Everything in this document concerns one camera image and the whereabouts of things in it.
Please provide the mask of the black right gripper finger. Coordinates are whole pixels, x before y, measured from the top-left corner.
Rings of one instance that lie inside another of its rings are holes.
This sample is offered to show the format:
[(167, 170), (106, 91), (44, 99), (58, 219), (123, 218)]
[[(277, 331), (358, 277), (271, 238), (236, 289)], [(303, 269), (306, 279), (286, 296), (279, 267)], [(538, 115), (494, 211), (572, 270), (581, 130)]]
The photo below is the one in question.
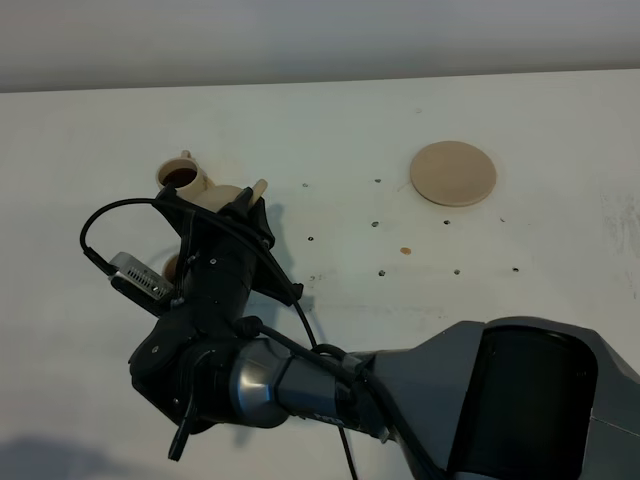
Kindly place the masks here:
[(254, 190), (246, 187), (240, 191), (235, 199), (227, 204), (227, 215), (235, 220), (247, 220), (253, 208)]

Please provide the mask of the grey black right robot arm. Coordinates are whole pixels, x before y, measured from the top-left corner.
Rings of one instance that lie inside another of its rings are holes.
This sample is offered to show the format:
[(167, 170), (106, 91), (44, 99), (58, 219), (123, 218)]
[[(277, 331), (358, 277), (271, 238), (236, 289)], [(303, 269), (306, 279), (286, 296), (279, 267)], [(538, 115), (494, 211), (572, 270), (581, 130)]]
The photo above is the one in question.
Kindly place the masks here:
[(244, 309), (302, 293), (270, 254), (262, 201), (219, 213), (165, 187), (184, 245), (178, 296), (130, 359), (134, 388), (177, 426), (169, 457), (216, 424), (292, 416), (400, 445), (417, 479), (635, 479), (639, 377), (595, 331), (536, 317), (463, 321), (404, 350), (305, 348)]

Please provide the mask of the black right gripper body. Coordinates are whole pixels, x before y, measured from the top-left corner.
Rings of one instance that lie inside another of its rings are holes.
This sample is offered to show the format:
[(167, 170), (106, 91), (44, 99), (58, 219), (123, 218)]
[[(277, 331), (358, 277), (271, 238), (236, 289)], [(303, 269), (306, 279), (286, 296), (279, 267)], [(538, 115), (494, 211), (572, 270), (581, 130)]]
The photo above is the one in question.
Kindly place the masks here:
[(159, 317), (149, 345), (184, 349), (200, 338), (236, 335), (232, 326), (245, 316), (251, 292), (286, 306), (298, 306), (302, 286), (292, 283), (272, 256), (275, 236), (261, 198), (247, 220), (217, 213), (161, 189), (154, 207), (179, 233), (181, 247), (170, 310)]

